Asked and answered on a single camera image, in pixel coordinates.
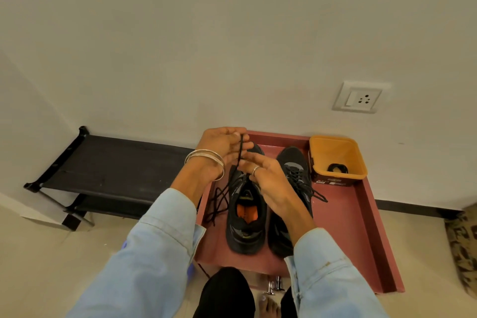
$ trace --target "person's left hand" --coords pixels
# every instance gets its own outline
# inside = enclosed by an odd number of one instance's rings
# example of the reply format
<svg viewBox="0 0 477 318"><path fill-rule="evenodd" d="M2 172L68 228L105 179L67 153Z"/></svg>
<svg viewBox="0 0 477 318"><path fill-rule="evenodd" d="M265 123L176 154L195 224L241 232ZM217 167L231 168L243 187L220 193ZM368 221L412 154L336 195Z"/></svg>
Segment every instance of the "person's left hand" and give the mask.
<svg viewBox="0 0 477 318"><path fill-rule="evenodd" d="M247 134L245 127L220 127L206 129L196 147L196 150L205 149L217 152L224 164L227 165L239 157L240 135L243 135L242 151L246 151L253 147L253 142L249 142L250 136ZM216 179L222 173L222 168L212 159L206 157L194 157L194 159L202 158L204 163L210 167L210 176L212 180Z"/></svg>

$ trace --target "shoe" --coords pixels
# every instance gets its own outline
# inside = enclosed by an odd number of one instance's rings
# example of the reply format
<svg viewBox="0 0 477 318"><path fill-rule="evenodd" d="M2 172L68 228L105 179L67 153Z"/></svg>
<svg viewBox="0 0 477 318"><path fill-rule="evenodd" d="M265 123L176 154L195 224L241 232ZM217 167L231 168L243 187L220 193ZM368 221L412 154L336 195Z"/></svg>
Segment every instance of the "shoe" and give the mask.
<svg viewBox="0 0 477 318"><path fill-rule="evenodd" d="M313 190L306 157L301 153L299 148L290 146L280 152L277 156L277 161L280 163L288 182L313 217L312 196L324 202L328 202L328 200ZM285 258L293 255L293 245L287 226L282 218L273 212L270 216L268 243L270 250L279 257Z"/></svg>
<svg viewBox="0 0 477 318"><path fill-rule="evenodd" d="M264 155L258 145L248 151ZM267 219L267 204L260 194L260 188L246 173L232 167L229 176L229 196L229 213L225 230L227 244L236 253L256 254L265 243Z"/></svg>

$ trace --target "shoelace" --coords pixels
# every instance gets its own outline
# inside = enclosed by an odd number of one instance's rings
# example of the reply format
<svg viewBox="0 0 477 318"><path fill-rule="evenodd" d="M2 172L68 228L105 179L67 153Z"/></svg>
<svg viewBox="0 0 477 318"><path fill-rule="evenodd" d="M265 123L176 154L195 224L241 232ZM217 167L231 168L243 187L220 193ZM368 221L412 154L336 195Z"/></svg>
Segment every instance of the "shoelace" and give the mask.
<svg viewBox="0 0 477 318"><path fill-rule="evenodd" d="M321 195L318 191L312 188L311 184L308 184L303 181L303 170L300 170L296 167L289 167L285 165L285 170L287 171L286 176L290 185L295 189L295 191L304 191L307 195L316 197L317 199L328 202L326 197Z"/></svg>
<svg viewBox="0 0 477 318"><path fill-rule="evenodd" d="M237 171L237 167L238 167L240 159L242 157L242 145L243 145L243 136L241 135L240 136L240 149L238 151L239 155L238 155L238 159L237 159L237 165L232 165L231 169L234 169L234 170L233 170L233 172L230 173L230 175L229 175L230 178L232 178L234 176L235 172ZM212 224L215 226L215 218L217 217L217 215L219 215L220 213L224 213L225 211L227 211L229 209L229 200L227 199L227 194L229 193L230 182L231 182L231 180L229 180L227 182L227 185L225 185L223 189L220 189L219 187L215 188L214 197L211 199L211 201L214 204L214 209L212 210L211 213L208 213L206 215L206 218L205 218L206 223L212 222ZM219 210L220 204L222 204L222 201L224 201L224 200L225 200L225 203L226 203L227 207Z"/></svg>

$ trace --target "wall socket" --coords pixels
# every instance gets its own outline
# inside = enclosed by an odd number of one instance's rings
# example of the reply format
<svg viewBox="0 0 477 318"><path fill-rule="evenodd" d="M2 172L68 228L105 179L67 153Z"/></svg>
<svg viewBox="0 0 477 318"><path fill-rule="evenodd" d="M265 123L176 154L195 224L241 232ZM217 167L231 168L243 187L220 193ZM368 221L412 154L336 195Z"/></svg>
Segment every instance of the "wall socket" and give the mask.
<svg viewBox="0 0 477 318"><path fill-rule="evenodd" d="M333 110L376 113L390 89L389 83L344 81Z"/></svg>

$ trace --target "light blue denim jacket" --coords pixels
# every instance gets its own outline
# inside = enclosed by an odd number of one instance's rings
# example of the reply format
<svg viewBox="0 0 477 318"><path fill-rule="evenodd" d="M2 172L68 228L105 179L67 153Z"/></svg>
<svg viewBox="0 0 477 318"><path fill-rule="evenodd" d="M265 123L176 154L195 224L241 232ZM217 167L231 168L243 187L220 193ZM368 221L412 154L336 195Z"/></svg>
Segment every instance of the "light blue denim jacket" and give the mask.
<svg viewBox="0 0 477 318"><path fill-rule="evenodd" d="M205 228L175 189L153 203L80 297L67 318L172 318L184 298L187 268ZM387 317L373 291L323 229L301 237L285 259L298 316Z"/></svg>

